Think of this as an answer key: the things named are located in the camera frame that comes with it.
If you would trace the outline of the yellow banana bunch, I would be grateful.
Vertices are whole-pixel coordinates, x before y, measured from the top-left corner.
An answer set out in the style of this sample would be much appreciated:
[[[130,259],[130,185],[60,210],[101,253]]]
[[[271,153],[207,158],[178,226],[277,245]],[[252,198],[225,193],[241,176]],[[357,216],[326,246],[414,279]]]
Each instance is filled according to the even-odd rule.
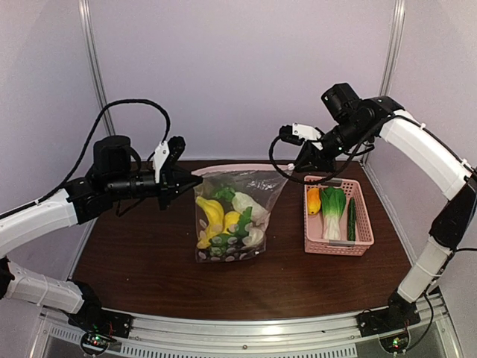
[[[225,247],[227,237],[221,236],[224,229],[224,208],[218,201],[202,196],[196,197],[195,202],[204,211],[208,220],[208,225],[199,234],[197,248],[206,249],[211,245]]]

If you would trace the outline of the clear zip top bag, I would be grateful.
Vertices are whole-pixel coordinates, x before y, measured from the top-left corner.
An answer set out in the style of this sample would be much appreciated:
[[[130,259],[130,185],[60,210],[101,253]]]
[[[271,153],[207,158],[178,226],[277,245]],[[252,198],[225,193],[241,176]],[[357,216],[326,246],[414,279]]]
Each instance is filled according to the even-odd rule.
[[[266,230],[291,168],[265,163],[207,166],[192,172],[198,263],[249,260],[266,249]]]

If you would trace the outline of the pink plastic basket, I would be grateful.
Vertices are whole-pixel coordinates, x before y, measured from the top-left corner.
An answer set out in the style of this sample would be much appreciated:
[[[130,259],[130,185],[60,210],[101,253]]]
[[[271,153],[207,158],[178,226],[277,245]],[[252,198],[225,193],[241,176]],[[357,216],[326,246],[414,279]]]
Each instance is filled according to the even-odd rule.
[[[373,245],[374,236],[357,180],[331,179],[317,184],[305,177],[304,251],[307,254],[360,257]]]

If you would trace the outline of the yellow lemon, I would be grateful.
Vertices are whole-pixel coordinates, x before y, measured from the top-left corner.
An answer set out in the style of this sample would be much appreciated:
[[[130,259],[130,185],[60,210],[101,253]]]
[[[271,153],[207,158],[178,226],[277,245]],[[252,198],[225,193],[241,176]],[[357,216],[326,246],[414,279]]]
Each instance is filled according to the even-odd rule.
[[[224,229],[222,233],[243,236],[245,233],[245,225],[249,221],[250,217],[248,214],[230,211],[224,217]]]

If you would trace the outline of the small napa cabbage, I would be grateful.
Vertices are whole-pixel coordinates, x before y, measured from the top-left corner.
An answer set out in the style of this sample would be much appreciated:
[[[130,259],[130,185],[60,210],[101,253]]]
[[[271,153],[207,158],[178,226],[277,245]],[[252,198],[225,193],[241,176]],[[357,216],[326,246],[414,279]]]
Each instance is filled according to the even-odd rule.
[[[251,209],[250,218],[255,224],[264,224],[269,219],[270,213],[248,194],[235,192],[231,203],[233,209],[241,214]]]

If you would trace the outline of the green leafy vegetable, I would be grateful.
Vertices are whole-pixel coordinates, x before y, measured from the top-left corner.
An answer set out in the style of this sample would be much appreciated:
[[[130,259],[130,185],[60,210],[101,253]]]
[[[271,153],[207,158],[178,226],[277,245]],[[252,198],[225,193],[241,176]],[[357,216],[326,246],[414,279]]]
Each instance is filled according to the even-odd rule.
[[[223,207],[225,209],[225,215],[230,211],[235,211],[233,209],[232,203],[231,203],[235,192],[238,192],[238,191],[235,191],[234,188],[232,188],[231,186],[223,186],[222,188],[218,189],[213,194],[213,198],[216,199],[220,204],[223,205]],[[250,217],[250,211],[251,211],[251,209],[247,209],[247,210],[244,211],[244,213],[248,214],[249,217]],[[221,250],[222,252],[225,252],[231,246],[243,247],[244,246],[243,238],[245,238],[248,235],[248,231],[250,230],[251,225],[252,225],[252,221],[251,221],[251,218],[250,218],[250,221],[245,225],[245,233],[244,233],[243,236],[242,235],[222,233],[221,234],[222,237],[224,237],[224,236],[227,237],[227,245],[225,247],[224,246],[212,245],[214,251],[215,250],[217,250],[217,251]]]

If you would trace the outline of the white radish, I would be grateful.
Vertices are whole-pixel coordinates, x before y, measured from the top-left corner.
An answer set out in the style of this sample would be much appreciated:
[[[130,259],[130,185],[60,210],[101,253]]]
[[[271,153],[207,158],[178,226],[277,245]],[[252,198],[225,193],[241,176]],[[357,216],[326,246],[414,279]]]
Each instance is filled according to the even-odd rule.
[[[256,247],[262,244],[265,238],[265,232],[259,227],[252,227],[248,231],[248,235],[243,238],[246,247]]]

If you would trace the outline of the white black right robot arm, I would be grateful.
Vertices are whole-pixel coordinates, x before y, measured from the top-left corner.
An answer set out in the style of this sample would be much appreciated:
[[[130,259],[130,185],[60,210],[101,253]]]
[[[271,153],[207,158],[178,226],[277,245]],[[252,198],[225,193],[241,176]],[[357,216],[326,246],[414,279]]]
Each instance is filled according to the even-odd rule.
[[[311,125],[292,124],[292,140],[302,146],[296,169],[318,170],[333,178],[343,171],[335,165],[337,157],[355,157],[366,141],[375,139],[393,147],[415,167],[397,177],[405,181],[401,188],[410,189],[404,196],[411,207],[409,218],[429,219],[430,227],[420,255],[382,313],[382,323],[395,330],[410,318],[417,299],[443,274],[465,237],[476,214],[476,170],[389,96],[361,98],[349,84],[340,83],[321,100],[335,126],[323,132]],[[417,178],[409,179],[411,173]]]

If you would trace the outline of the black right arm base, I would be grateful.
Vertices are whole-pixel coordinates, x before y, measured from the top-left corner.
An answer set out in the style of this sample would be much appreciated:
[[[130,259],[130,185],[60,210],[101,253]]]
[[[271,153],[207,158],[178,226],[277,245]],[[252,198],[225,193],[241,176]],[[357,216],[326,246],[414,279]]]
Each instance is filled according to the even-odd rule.
[[[362,337],[381,335],[395,330],[404,330],[421,322],[420,315],[414,311],[407,315],[393,313],[389,307],[379,310],[364,310],[356,316]]]

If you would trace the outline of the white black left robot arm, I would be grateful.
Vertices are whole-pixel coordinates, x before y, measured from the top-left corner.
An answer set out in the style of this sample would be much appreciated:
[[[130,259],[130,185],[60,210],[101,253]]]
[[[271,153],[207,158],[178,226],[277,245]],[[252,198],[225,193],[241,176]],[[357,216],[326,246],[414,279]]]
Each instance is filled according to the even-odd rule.
[[[155,198],[166,210],[171,202],[202,182],[202,178],[180,168],[177,161],[186,142],[173,136],[153,152],[152,166],[142,161],[127,136],[108,136],[93,146],[93,163],[80,178],[68,180],[52,195],[17,207],[1,215],[1,297],[27,301],[67,314],[78,315],[91,331],[107,325],[107,314],[88,286],[60,281],[23,268],[8,254],[45,235],[82,225],[111,209],[117,216],[128,213],[120,203],[135,205]]]

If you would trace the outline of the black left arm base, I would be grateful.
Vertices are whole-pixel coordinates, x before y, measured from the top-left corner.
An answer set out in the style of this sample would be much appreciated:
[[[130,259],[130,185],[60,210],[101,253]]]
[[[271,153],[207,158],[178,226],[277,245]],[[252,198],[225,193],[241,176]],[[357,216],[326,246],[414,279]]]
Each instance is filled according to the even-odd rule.
[[[133,317],[126,313],[106,310],[94,290],[87,284],[78,283],[83,303],[77,313],[66,313],[68,323],[87,333],[127,339]]]

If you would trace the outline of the small orange fruit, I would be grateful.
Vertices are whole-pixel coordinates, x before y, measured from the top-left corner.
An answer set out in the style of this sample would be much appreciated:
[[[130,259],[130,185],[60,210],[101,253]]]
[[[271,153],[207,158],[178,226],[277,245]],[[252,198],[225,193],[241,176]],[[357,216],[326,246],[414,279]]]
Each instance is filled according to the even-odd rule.
[[[312,187],[306,192],[306,209],[309,216],[317,215],[321,209],[320,189]]]

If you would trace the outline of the green bok choy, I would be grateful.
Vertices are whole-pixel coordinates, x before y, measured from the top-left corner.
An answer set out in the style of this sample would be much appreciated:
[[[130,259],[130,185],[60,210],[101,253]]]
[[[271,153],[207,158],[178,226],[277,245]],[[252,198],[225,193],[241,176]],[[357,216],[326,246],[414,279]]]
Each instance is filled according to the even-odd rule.
[[[320,190],[320,199],[323,216],[323,238],[325,240],[340,240],[340,220],[346,207],[346,195],[343,189],[329,186]]]

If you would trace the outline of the dark green cucumber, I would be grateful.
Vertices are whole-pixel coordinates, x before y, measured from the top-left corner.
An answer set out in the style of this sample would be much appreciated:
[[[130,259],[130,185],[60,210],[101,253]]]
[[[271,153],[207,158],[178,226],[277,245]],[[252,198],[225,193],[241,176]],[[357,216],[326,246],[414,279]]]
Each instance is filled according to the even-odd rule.
[[[347,208],[347,240],[356,241],[356,201],[351,198]]]

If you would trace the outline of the left circuit board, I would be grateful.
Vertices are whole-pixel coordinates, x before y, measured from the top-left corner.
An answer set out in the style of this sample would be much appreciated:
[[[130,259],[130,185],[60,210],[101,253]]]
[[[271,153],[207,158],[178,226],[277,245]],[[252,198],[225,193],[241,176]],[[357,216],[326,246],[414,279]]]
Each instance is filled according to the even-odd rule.
[[[104,353],[113,339],[96,333],[85,333],[80,339],[80,348],[89,355]]]

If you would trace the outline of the circuit board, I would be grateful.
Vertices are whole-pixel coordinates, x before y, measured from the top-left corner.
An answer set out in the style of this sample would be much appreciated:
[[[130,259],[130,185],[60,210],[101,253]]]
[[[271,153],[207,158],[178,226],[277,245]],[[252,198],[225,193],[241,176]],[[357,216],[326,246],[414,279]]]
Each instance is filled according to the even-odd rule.
[[[392,334],[379,338],[382,349],[389,354],[399,354],[405,351],[409,346],[409,336],[402,334]]]
[[[96,333],[85,333],[80,339],[80,348],[89,355],[104,353],[113,339]]]

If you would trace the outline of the right circuit board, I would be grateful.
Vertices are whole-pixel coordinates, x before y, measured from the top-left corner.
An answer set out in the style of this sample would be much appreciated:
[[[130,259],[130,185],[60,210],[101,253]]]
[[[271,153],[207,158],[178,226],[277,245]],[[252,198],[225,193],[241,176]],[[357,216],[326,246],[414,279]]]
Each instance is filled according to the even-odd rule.
[[[379,338],[382,349],[389,354],[399,354],[405,351],[409,346],[409,336],[402,334],[392,334]]]

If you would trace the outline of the aluminium front rail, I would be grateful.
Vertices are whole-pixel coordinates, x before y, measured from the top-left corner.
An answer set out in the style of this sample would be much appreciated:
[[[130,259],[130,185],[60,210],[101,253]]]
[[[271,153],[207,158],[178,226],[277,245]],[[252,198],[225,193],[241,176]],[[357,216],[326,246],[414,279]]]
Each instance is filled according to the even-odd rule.
[[[403,357],[462,357],[440,292],[417,302],[420,322],[363,336],[358,312],[265,321],[213,321],[134,314],[127,337],[100,357],[396,357],[391,343],[409,338]]]

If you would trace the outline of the right aluminium frame post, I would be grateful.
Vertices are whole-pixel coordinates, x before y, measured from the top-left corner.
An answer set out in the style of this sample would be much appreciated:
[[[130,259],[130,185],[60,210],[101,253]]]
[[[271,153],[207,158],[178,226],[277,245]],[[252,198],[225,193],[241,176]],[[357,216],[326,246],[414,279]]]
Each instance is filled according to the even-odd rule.
[[[385,67],[379,88],[379,95],[389,95],[394,73],[397,67],[399,52],[405,28],[406,1],[396,0],[391,22],[390,36],[388,40],[388,50],[385,59]]]

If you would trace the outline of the aluminium frame post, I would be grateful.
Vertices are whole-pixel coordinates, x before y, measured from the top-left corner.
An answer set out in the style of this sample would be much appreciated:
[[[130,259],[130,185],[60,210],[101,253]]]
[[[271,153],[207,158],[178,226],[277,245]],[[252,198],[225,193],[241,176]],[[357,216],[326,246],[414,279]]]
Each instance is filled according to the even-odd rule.
[[[92,76],[92,84],[99,107],[102,109],[107,103],[107,94],[101,74],[98,52],[95,44],[94,28],[92,24],[90,1],[78,0],[80,23],[86,44],[86,56]]]
[[[396,0],[391,22],[390,36],[388,40],[388,50],[385,59],[385,67],[379,88],[379,95],[389,95],[394,73],[397,67],[399,52],[405,28],[406,1]]]

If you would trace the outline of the left aluminium frame post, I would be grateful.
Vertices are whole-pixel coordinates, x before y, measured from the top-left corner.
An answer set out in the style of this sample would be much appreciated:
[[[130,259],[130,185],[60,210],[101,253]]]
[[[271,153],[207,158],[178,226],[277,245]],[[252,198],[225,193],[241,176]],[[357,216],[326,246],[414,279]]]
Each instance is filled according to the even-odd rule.
[[[90,1],[78,0],[80,23],[86,44],[86,56],[92,76],[92,84],[99,107],[102,109],[107,103],[107,94],[101,74],[98,52],[95,44],[94,28],[92,24]]]

